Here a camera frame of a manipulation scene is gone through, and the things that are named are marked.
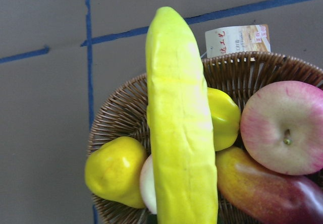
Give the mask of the yellow banana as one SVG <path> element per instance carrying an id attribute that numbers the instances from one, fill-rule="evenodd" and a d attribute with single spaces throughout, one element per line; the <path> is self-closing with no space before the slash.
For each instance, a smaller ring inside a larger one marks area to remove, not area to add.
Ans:
<path id="1" fill-rule="evenodd" d="M 158 223 L 216 223 L 213 126 L 196 39 L 171 7 L 146 37 L 147 121 Z"/>

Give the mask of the brown wicker basket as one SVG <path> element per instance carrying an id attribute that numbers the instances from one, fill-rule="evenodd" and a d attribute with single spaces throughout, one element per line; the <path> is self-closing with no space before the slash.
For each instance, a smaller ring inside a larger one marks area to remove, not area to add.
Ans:
<path id="1" fill-rule="evenodd" d="M 322 69 L 291 56 L 271 52 L 239 52 L 202 60 L 209 87 L 226 92 L 243 108 L 259 88 L 296 80 L 322 88 Z M 88 153 L 121 136 L 138 140 L 150 151 L 146 121 L 147 86 L 142 74 L 120 86 L 101 106 L 89 134 Z M 103 223 L 153 222 L 149 211 L 92 197 Z"/>

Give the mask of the basket paper tag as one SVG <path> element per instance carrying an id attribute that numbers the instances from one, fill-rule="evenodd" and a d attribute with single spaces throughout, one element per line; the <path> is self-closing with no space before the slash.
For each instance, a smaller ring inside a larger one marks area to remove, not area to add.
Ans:
<path id="1" fill-rule="evenodd" d="M 221 27 L 205 32 L 208 58 L 244 51 L 270 52 L 267 24 Z"/>

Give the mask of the yellow starfruit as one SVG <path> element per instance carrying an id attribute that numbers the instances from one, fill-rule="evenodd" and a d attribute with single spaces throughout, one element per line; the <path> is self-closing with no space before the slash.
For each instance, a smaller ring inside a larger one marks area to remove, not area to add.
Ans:
<path id="1" fill-rule="evenodd" d="M 225 92 L 207 89 L 208 103 L 213 124 L 213 143 L 215 151 L 232 146 L 239 133 L 241 112 L 238 105 Z"/>

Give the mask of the yellow lemon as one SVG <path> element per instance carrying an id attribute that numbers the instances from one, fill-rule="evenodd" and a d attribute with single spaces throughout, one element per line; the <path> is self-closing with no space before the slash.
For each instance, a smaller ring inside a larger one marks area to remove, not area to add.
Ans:
<path id="1" fill-rule="evenodd" d="M 136 139 L 126 136 L 114 139 L 89 155 L 85 184 L 102 199 L 144 208 L 139 179 L 146 159 L 146 150 Z"/>

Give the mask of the pink apple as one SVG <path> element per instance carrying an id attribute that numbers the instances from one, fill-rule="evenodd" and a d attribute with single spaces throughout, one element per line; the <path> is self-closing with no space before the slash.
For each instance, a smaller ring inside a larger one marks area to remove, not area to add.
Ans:
<path id="1" fill-rule="evenodd" d="M 260 88 L 242 112 L 240 132 L 248 153 L 287 175 L 322 169 L 322 90 L 299 81 Z"/>

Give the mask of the dark purple fruit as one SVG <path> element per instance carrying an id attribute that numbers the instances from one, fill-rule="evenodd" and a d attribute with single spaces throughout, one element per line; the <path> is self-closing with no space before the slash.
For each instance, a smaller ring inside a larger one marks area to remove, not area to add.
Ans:
<path id="1" fill-rule="evenodd" d="M 268 170 L 238 147 L 216 153 L 218 189 L 261 223 L 322 223 L 322 189 L 305 176 Z"/>

